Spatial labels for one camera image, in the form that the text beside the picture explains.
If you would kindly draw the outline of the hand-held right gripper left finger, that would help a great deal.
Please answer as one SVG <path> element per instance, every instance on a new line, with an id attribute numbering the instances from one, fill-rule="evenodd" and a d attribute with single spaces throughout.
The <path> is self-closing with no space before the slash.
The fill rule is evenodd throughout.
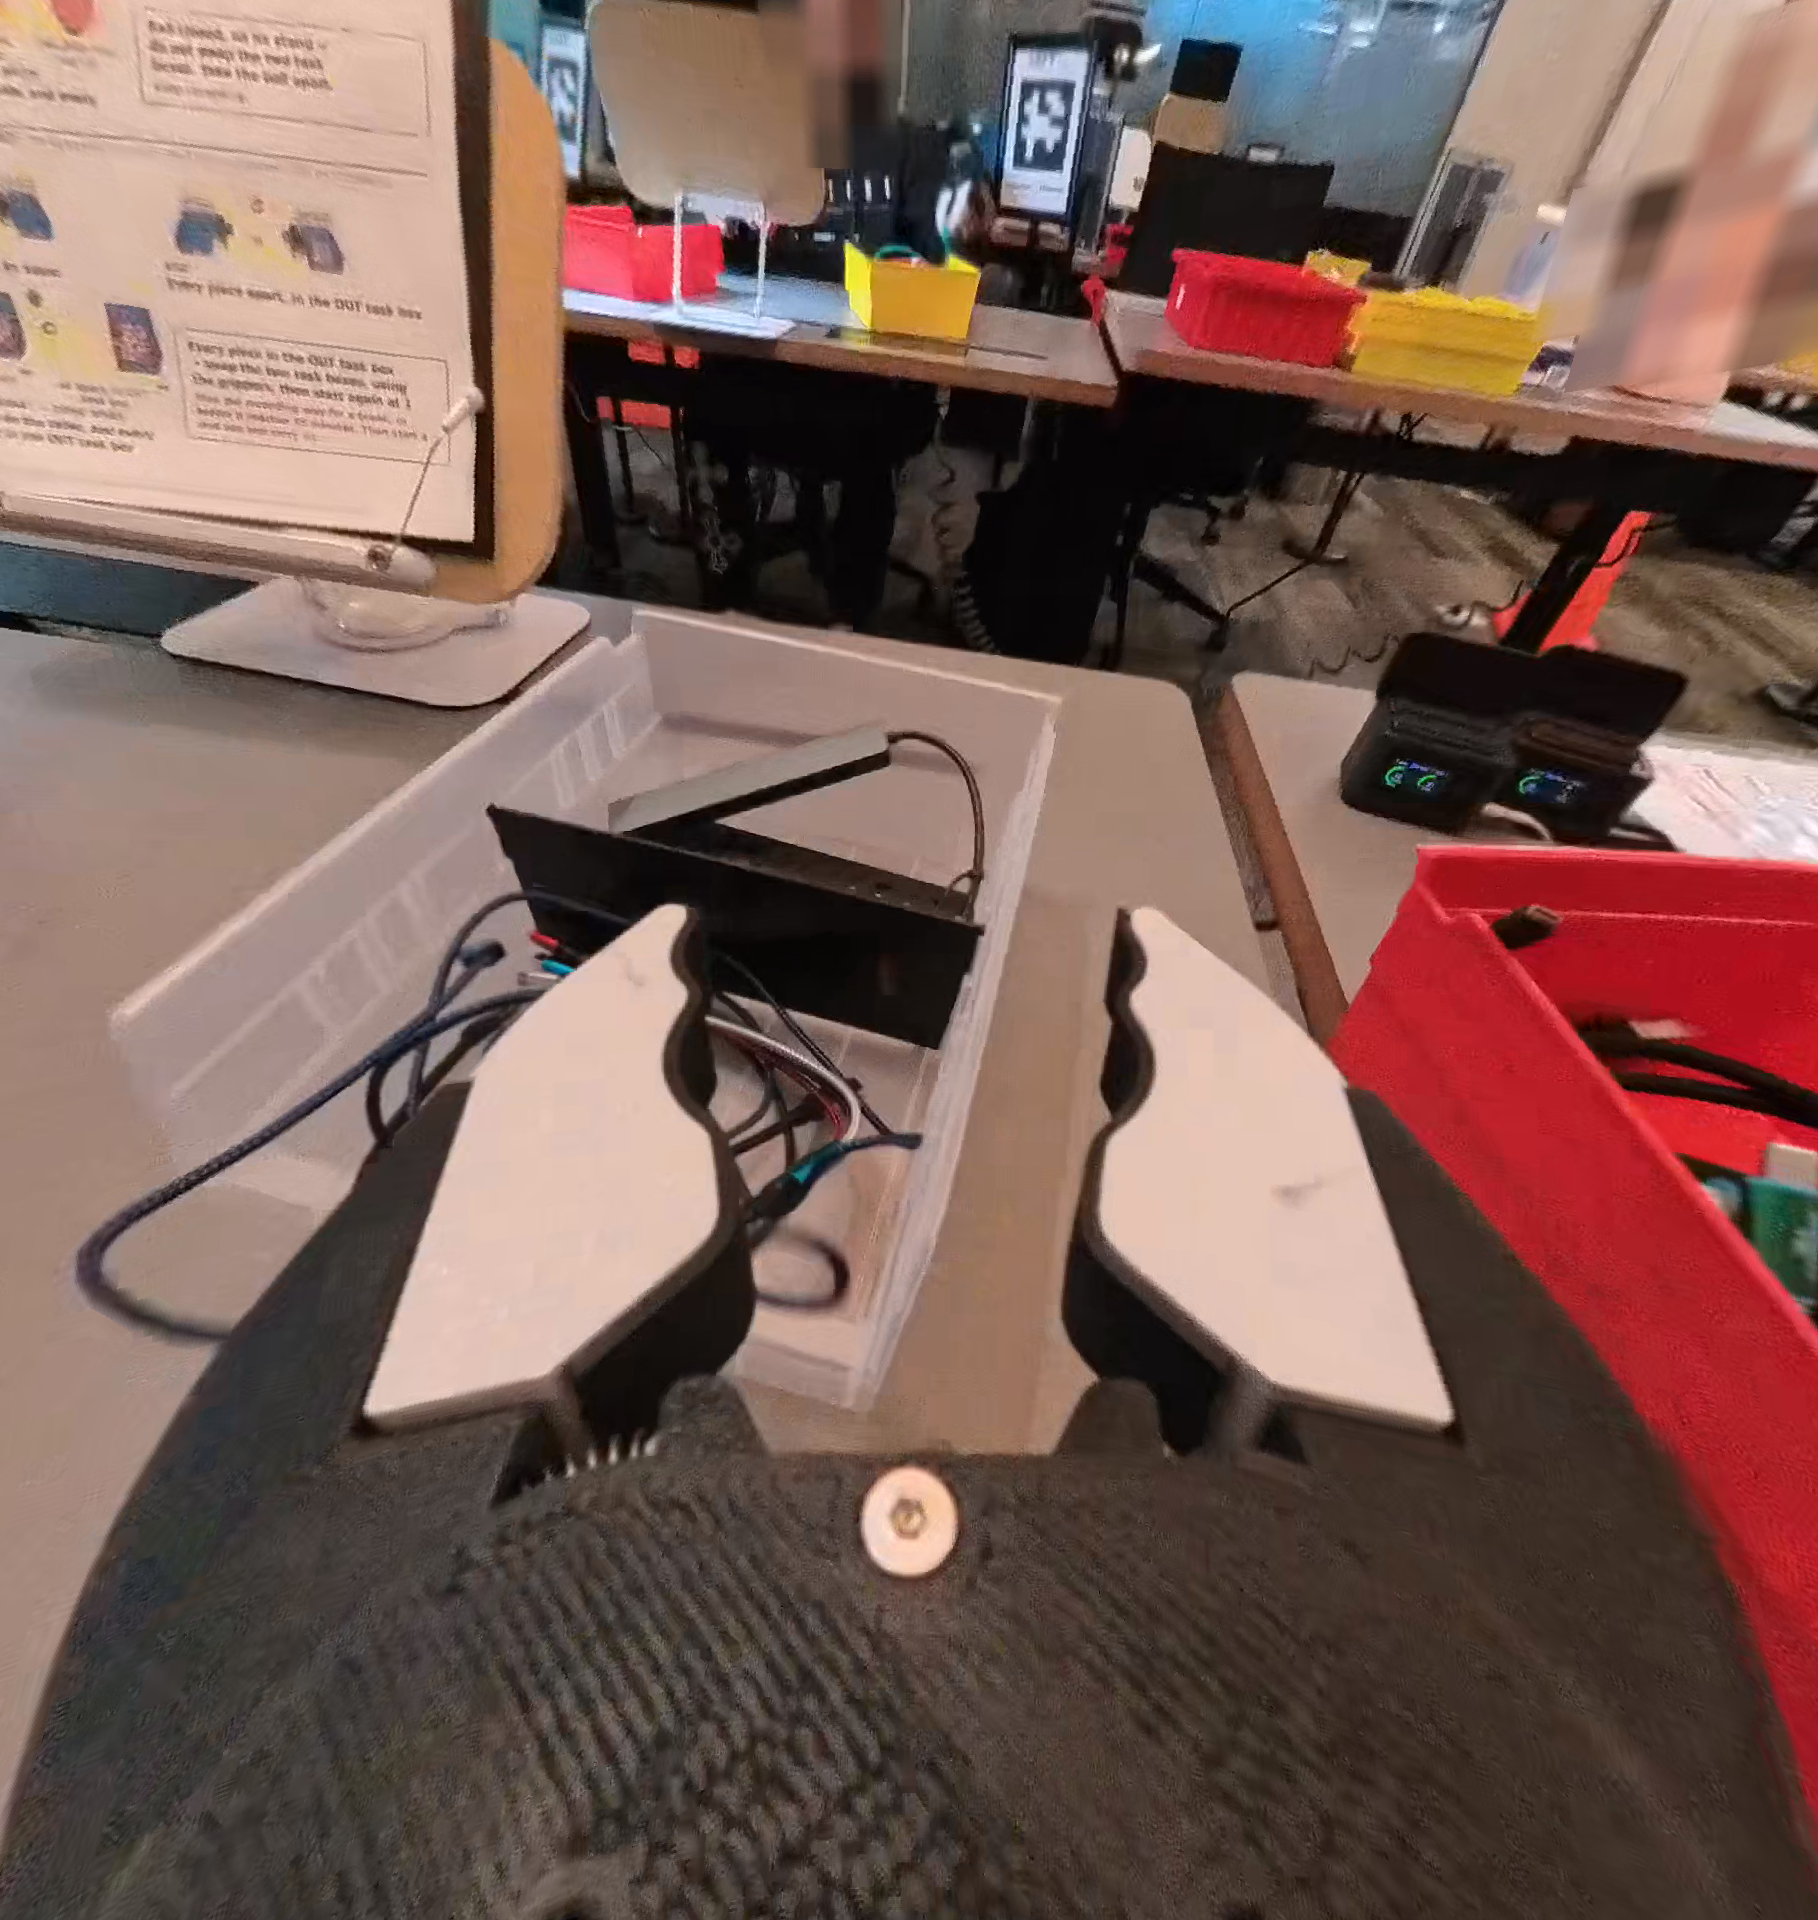
<path id="1" fill-rule="evenodd" d="M 379 1432 L 535 1411 L 651 1432 L 754 1318 L 694 914 L 586 959 L 477 1067 L 362 1405 Z"/>

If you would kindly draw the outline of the clear plastic bin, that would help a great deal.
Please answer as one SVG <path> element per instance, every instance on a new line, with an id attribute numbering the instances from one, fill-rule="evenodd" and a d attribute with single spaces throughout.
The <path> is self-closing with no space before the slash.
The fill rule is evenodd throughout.
<path id="1" fill-rule="evenodd" d="M 922 1147 L 827 1178 L 754 1258 L 733 1367 L 785 1395 L 874 1408 L 937 1258 L 1019 921 L 1061 697 L 934 652 L 863 654 L 685 612 L 630 615 L 345 826 L 111 1013 L 129 1083 L 175 1173 L 344 1072 L 427 989 L 458 921 L 514 882 L 488 807 L 603 829 L 618 799 L 810 736 L 879 725 L 966 757 L 986 807 L 985 939 L 941 1049 L 794 1013 Z"/>

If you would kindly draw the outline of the grey side desk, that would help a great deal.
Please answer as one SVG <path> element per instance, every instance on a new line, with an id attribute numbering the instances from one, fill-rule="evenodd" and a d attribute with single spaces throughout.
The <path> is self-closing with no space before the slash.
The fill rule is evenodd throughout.
<path id="1" fill-rule="evenodd" d="M 1376 947 L 1436 831 L 1349 809 L 1336 791 L 1343 757 L 1374 699 L 1357 686 L 1243 673 L 1204 720 L 1220 787 L 1247 824 L 1309 1035 L 1331 1043 L 1369 979 Z M 1661 738 L 1818 757 L 1690 734 Z"/>

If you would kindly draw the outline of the wooden background desk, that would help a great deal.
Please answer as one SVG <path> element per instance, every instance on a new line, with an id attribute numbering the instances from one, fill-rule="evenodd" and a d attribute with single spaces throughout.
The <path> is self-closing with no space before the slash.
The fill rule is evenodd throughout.
<path id="1" fill-rule="evenodd" d="M 1008 307 L 977 307 L 964 343 L 874 335 L 849 310 L 845 292 L 797 277 L 771 280 L 777 312 L 794 319 L 787 335 L 741 339 L 679 327 L 669 304 L 646 305 L 561 294 L 568 341 L 617 345 L 618 366 L 650 350 L 669 369 L 694 371 L 720 358 L 768 363 L 866 380 L 900 380 L 937 390 L 1017 396 L 1107 410 L 1119 378 L 1096 322 Z"/>
<path id="2" fill-rule="evenodd" d="M 1395 476 L 1489 492 L 1684 514 L 1726 482 L 1799 502 L 1818 484 L 1818 432 L 1736 403 L 1659 403 L 1613 391 L 1515 393 L 1369 380 L 1189 348 L 1159 301 L 1115 294 L 1099 330 L 1119 416 L 1159 450 Z"/>

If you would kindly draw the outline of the red plastic bin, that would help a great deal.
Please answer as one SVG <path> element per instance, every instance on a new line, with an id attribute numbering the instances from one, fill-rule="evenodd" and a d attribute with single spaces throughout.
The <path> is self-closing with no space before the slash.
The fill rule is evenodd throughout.
<path id="1" fill-rule="evenodd" d="M 1588 1333 L 1726 1554 L 1818 1830 L 1818 1328 L 1684 1169 L 1807 1126 L 1625 1093 L 1675 1021 L 1818 1093 L 1818 868 L 1436 847 L 1331 1043 Z"/>

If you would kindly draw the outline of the green circuit board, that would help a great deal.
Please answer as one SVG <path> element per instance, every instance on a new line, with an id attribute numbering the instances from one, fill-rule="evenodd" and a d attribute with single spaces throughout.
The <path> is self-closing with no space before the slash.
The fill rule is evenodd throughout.
<path id="1" fill-rule="evenodd" d="M 1759 1173 L 1710 1166 L 1697 1176 L 1794 1301 L 1818 1316 L 1818 1152 L 1773 1142 Z"/>

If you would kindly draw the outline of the white stand base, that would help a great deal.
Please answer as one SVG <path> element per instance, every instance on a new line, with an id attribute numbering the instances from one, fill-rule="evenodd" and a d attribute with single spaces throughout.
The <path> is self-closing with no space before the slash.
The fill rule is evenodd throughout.
<path id="1" fill-rule="evenodd" d="M 465 606 L 283 579 L 181 620 L 159 648 L 272 680 L 470 711 L 510 697 L 590 624 L 585 604 L 547 591 Z"/>

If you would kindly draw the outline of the white paper sheet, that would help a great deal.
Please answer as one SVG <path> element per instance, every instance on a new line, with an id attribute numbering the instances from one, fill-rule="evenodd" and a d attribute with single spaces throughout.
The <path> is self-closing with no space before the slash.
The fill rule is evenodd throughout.
<path id="1" fill-rule="evenodd" d="M 1639 816 L 1673 850 L 1818 868 L 1818 757 L 1661 738 L 1647 759 Z"/>

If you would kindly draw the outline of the red ribbed bin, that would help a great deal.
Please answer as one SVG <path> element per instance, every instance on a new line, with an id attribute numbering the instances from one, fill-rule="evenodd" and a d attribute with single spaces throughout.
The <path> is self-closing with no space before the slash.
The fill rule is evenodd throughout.
<path id="1" fill-rule="evenodd" d="M 1180 247 L 1165 319 L 1196 351 L 1332 369 L 1366 300 L 1303 267 Z"/>

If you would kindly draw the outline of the brown backing board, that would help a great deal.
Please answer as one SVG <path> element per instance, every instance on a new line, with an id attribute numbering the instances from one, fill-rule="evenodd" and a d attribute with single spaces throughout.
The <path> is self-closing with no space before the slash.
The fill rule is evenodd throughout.
<path id="1" fill-rule="evenodd" d="M 463 606 L 512 601 L 549 568 L 564 531 L 569 474 L 564 428 L 561 237 L 566 180 L 554 113 L 514 50 L 487 35 L 488 232 L 465 223 L 471 259 L 488 245 L 491 430 L 488 556 L 441 561 L 439 592 Z"/>

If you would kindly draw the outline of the clear acrylic stand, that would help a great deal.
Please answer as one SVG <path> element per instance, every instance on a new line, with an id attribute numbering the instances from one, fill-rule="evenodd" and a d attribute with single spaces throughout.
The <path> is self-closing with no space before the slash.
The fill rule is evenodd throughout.
<path id="1" fill-rule="evenodd" d="M 794 319 L 777 312 L 766 275 L 766 221 L 757 221 L 757 267 L 753 285 L 739 288 L 730 280 L 726 267 L 716 267 L 712 285 L 709 282 L 710 244 L 698 239 L 694 221 L 696 202 L 679 193 L 670 211 L 670 301 L 669 312 L 679 327 L 771 341 L 787 335 L 797 325 Z"/>

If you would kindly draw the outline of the small red bin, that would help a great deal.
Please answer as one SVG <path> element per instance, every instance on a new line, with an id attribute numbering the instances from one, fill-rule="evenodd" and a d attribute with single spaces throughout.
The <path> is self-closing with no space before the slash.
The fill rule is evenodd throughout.
<path id="1" fill-rule="evenodd" d="M 663 305 L 716 294 L 726 265 L 716 224 L 644 224 L 622 204 L 569 206 L 564 216 L 561 288 L 603 300 Z"/>

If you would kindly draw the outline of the printed instruction sheet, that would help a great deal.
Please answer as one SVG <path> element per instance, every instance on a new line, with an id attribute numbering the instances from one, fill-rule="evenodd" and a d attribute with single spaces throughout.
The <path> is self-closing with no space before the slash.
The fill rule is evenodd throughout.
<path id="1" fill-rule="evenodd" d="M 492 531 L 487 4 L 0 3 L 0 496 Z"/>

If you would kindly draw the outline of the black white tag display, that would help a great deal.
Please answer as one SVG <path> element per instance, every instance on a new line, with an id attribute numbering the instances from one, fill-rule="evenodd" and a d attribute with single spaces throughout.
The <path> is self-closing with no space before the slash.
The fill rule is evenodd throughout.
<path id="1" fill-rule="evenodd" d="M 993 162 L 998 211 L 1067 228 L 1079 206 L 1096 47 L 1090 34 L 1012 35 Z"/>
<path id="2" fill-rule="evenodd" d="M 542 12 L 538 83 L 556 119 L 564 180 L 583 180 L 590 122 L 590 61 L 586 30 L 578 20 Z"/>

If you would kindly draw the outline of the brown board on stand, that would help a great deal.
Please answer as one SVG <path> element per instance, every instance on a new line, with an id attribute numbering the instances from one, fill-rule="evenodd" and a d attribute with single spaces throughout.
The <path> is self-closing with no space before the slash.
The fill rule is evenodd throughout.
<path id="1" fill-rule="evenodd" d="M 638 202 L 820 221 L 825 167 L 799 11 L 598 3 L 585 26 L 615 163 Z"/>

